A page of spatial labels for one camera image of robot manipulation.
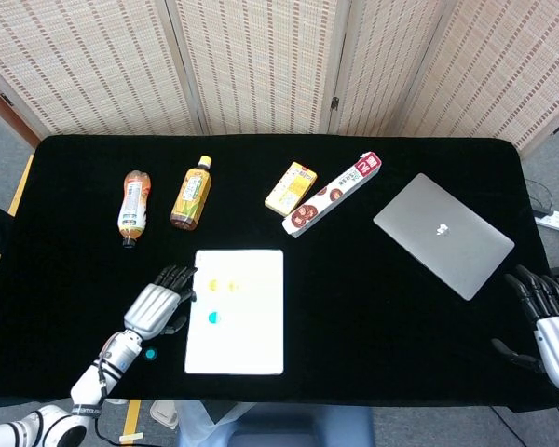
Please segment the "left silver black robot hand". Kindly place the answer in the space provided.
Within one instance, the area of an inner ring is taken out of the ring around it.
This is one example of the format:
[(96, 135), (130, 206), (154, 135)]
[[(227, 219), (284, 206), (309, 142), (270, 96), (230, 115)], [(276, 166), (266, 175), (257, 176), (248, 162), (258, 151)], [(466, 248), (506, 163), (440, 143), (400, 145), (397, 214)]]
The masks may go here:
[(143, 340), (172, 335), (182, 329), (188, 316), (178, 314), (177, 310), (185, 302), (196, 301), (196, 293), (189, 285), (196, 272), (195, 267), (175, 264), (165, 267), (145, 286), (125, 314), (125, 329)]

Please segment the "white rectangular board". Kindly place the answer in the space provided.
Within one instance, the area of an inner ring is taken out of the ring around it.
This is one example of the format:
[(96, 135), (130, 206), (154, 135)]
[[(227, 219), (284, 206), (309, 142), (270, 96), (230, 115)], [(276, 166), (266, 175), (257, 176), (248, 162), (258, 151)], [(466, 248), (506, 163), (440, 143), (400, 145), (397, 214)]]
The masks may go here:
[[(283, 373), (283, 252), (196, 252), (184, 371), (188, 374), (280, 375)], [(217, 278), (218, 291), (208, 289)], [(238, 292), (228, 282), (239, 284)], [(221, 314), (218, 324), (208, 315)]]

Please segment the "peach tea bottle white label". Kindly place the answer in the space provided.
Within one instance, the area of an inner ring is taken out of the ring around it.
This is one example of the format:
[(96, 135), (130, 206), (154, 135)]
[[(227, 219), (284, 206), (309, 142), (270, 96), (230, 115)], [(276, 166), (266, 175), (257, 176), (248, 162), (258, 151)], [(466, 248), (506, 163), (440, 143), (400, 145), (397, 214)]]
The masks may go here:
[(117, 217), (117, 228), (122, 246), (134, 248), (146, 227), (147, 200), (151, 179), (146, 172), (133, 170), (124, 181), (124, 197)]

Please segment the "white food container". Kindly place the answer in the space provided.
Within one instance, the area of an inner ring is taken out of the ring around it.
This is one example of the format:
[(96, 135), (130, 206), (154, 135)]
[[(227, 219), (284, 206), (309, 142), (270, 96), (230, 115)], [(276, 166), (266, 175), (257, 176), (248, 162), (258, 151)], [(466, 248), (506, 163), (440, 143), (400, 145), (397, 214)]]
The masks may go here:
[(150, 416), (169, 429), (178, 426), (178, 413), (173, 400), (155, 400), (149, 410)]

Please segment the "yellow tea bottle yellow cap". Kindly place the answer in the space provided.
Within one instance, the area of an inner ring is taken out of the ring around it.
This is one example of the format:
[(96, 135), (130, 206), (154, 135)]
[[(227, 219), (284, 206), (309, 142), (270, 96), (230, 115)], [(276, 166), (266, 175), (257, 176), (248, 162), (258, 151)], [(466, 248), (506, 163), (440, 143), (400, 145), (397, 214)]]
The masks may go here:
[(170, 213), (173, 226), (193, 231), (196, 229), (211, 190), (211, 158), (202, 156), (198, 164), (189, 169)]

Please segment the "light blue cloth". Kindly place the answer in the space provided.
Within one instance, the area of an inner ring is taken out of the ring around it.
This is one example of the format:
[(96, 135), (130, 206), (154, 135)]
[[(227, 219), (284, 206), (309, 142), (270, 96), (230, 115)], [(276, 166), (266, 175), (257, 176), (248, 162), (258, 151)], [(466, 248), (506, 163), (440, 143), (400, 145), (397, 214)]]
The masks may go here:
[(188, 447), (198, 447), (218, 428), (234, 423), (255, 406), (232, 400), (176, 400), (180, 436)]

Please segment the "silver closed laptop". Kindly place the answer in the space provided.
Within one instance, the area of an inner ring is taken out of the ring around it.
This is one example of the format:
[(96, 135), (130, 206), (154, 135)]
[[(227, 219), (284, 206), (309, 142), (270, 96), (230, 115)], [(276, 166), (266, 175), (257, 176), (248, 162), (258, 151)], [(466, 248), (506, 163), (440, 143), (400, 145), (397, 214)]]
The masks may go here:
[(511, 239), (423, 173), (374, 223), (466, 301), (514, 248)]

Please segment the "yellow cardboard box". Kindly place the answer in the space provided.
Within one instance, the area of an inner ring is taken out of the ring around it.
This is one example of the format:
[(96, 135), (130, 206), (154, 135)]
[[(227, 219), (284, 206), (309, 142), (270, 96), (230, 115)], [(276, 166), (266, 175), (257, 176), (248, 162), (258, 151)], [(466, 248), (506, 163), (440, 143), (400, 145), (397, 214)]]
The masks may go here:
[(317, 180), (317, 173), (293, 162), (265, 199), (265, 206), (281, 216), (289, 215)]

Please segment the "black tablecloth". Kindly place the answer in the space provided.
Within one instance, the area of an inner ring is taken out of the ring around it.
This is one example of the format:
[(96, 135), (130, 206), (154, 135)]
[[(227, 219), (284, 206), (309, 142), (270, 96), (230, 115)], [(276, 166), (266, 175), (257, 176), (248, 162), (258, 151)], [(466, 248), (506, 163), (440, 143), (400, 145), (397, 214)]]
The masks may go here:
[[(298, 238), (282, 227), (288, 215), (265, 206), (293, 162), (318, 175), (297, 208), (367, 152), (382, 161), (376, 176)], [(211, 190), (196, 229), (186, 231), (171, 224), (170, 213), (186, 172), (202, 156), (211, 158)], [(126, 249), (117, 217), (133, 170), (149, 175), (151, 191), (145, 230)], [(418, 173), (514, 242), (470, 301), (373, 222)], [(497, 338), (537, 354), (504, 274), (518, 264), (537, 274), (549, 270), (510, 142), (68, 135), (37, 147), (0, 260), (0, 406), (68, 396), (143, 287), (165, 266), (190, 265), (205, 249), (283, 252), (283, 373), (186, 374), (186, 335), (179, 332), (152, 342), (157, 358), (135, 360), (117, 397), (518, 411), (557, 403), (544, 375), (509, 363), (491, 345)]]

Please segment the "long white red box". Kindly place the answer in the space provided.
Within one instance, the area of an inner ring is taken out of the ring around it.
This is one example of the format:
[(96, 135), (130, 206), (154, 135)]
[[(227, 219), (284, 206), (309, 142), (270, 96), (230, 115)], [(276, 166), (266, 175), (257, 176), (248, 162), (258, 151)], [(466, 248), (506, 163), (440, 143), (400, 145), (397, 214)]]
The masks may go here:
[(376, 153), (362, 154), (356, 163), (285, 217), (282, 222), (284, 231), (288, 235), (298, 238), (346, 198), (372, 180), (381, 167), (382, 161)]

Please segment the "woven folding screen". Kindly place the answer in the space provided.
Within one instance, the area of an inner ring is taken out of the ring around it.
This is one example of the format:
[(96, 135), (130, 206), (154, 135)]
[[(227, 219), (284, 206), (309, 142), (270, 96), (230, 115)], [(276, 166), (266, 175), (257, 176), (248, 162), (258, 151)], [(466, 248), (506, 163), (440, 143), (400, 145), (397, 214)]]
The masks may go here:
[(526, 152), (559, 123), (559, 0), (0, 0), (0, 93), (41, 137), (493, 137)]

